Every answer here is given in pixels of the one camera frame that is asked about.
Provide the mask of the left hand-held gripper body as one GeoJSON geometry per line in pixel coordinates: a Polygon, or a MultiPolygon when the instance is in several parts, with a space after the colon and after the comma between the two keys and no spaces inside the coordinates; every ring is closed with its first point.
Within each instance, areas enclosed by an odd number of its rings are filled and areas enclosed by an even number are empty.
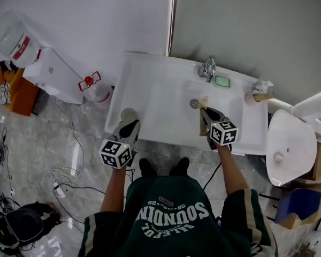
{"type": "Polygon", "coordinates": [[[141,123],[139,119],[121,122],[99,148],[104,165],[113,169],[130,167],[135,156],[134,146],[138,140],[141,123]]]}

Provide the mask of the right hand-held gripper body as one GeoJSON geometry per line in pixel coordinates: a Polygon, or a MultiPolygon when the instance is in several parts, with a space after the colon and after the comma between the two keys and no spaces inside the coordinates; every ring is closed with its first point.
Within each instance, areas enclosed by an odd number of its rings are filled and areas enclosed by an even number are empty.
{"type": "Polygon", "coordinates": [[[228,146],[237,141],[239,129],[221,111],[211,107],[206,108],[207,140],[211,150],[217,150],[217,145],[228,146]]]}

